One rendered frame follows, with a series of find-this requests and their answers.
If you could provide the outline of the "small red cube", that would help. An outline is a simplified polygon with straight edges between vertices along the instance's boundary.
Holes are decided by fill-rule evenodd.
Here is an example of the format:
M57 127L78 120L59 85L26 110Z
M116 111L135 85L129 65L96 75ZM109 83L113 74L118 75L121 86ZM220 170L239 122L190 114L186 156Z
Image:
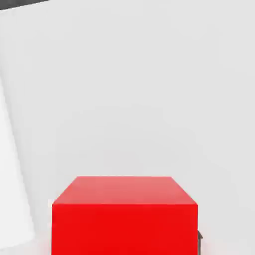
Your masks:
M51 255L198 255L198 205L171 177L77 177L52 204Z

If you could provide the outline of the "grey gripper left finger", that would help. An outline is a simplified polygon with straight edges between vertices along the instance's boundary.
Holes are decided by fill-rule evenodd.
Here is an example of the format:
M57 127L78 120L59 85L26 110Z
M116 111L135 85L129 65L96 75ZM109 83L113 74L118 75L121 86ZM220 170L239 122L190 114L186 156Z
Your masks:
M51 246L52 246L52 205L54 200L48 199L48 255L51 255Z

